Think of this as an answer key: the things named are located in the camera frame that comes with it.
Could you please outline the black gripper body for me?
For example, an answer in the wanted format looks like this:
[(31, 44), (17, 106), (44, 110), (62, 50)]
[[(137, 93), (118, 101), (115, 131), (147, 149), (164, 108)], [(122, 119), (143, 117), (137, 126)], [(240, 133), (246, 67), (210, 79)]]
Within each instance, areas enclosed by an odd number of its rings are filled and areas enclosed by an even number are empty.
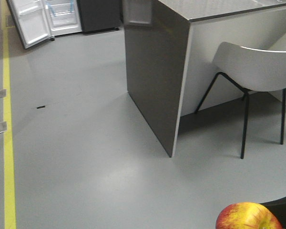
[(270, 212), (272, 212), (278, 221), (281, 223), (282, 227), (286, 229), (286, 197), (261, 203)]

